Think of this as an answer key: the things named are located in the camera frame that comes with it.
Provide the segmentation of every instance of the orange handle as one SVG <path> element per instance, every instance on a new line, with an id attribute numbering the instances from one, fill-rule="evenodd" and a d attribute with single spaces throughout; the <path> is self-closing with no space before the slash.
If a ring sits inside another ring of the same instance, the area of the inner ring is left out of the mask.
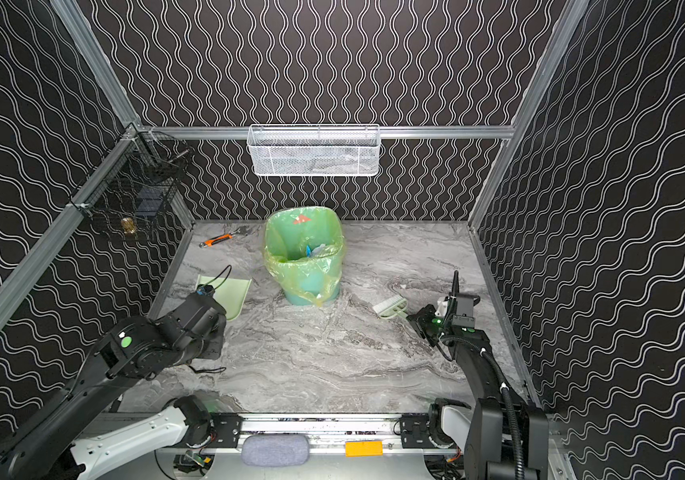
<path id="1" fill-rule="evenodd" d="M 218 244 L 219 242 L 222 242 L 223 240 L 228 240 L 229 238 L 232 238 L 233 235 L 231 234 L 225 234 L 225 235 L 220 235 L 215 238 L 210 238 L 206 242 L 202 242 L 201 246 L 212 246 L 214 244 Z"/>

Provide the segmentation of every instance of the black wire basket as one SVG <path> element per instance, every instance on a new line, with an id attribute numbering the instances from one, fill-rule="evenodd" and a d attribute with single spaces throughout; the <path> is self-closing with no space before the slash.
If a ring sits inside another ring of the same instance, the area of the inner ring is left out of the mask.
<path id="1" fill-rule="evenodd" d="M 92 231 L 111 240 L 154 240 L 171 214 L 194 149 L 165 134 L 143 132 L 105 179 L 78 206 Z"/>

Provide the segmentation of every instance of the robotic arm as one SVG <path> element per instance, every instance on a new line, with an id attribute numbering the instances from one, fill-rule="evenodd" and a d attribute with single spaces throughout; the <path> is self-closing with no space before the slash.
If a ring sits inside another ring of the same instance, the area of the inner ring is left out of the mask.
<path id="1" fill-rule="evenodd" d="M 76 378 L 0 442 L 0 480 L 87 480 L 155 448 L 206 440 L 209 413 L 191 396 L 110 438 L 78 440 L 71 448 L 78 434 L 140 379 L 153 379 L 197 356 L 220 357 L 226 312 L 212 291 L 198 289 L 155 321 L 133 316 L 118 322 L 92 346 Z M 131 448 L 137 436 L 144 440 L 140 450 Z"/>
<path id="2" fill-rule="evenodd" d="M 513 390 L 493 357 L 489 337 L 475 328 L 473 307 L 480 299 L 459 292 L 459 273 L 454 271 L 443 319 L 436 317 L 433 305 L 407 317 L 421 338 L 457 362 L 476 398 L 474 411 L 438 399 L 429 415 L 431 435 L 461 447 L 466 478 L 544 480 L 547 417 Z"/>

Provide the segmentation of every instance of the wall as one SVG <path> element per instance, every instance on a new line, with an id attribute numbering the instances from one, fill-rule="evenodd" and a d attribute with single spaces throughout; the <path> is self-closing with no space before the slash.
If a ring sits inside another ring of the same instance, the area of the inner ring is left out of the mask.
<path id="1" fill-rule="evenodd" d="M 0 285 L 123 132 L 48 2 L 0 0 Z M 75 375 L 116 320 L 145 313 L 176 245 L 110 244 L 84 222 L 0 333 L 0 438 Z"/>
<path id="2" fill-rule="evenodd" d="M 472 126 L 512 122 L 564 2 L 79 4 L 148 125 Z M 386 142 L 379 177 L 319 185 L 257 178 L 243 143 L 205 142 L 184 195 L 199 219 L 264 218 L 310 197 L 348 219 L 465 220 L 498 149 Z"/>
<path id="3" fill-rule="evenodd" d="M 480 237 L 579 478 L 685 478 L 685 1 L 594 0 Z"/>

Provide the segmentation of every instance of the orange and black tool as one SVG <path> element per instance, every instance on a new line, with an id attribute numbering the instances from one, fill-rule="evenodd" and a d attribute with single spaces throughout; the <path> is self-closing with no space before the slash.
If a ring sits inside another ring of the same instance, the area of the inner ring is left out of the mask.
<path id="1" fill-rule="evenodd" d="M 208 246 L 212 246 L 215 244 L 218 244 L 220 242 L 224 242 L 225 240 L 231 239 L 234 235 L 241 235 L 241 234 L 248 234 L 249 232 L 246 231 L 246 228 L 244 226 L 240 226 L 230 232 L 229 234 L 224 234 L 220 236 L 215 236 L 214 238 L 208 239 L 206 242 L 201 242 L 199 246 L 201 248 L 206 248 Z"/>

